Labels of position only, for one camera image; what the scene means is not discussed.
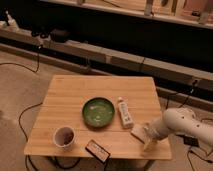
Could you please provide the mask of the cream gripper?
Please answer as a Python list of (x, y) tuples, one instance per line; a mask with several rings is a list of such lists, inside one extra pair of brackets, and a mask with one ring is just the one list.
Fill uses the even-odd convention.
[(144, 151), (150, 151), (157, 144), (156, 132), (148, 123), (145, 124), (145, 126), (143, 127), (143, 130), (145, 132), (145, 140), (144, 140), (143, 150)]

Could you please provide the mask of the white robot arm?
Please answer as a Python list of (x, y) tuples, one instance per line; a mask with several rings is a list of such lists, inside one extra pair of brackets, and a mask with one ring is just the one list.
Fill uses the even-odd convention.
[(189, 108), (169, 108), (163, 114), (147, 123), (146, 136), (152, 140), (163, 140), (172, 133), (182, 132), (200, 139), (213, 149), (213, 126), (196, 119)]

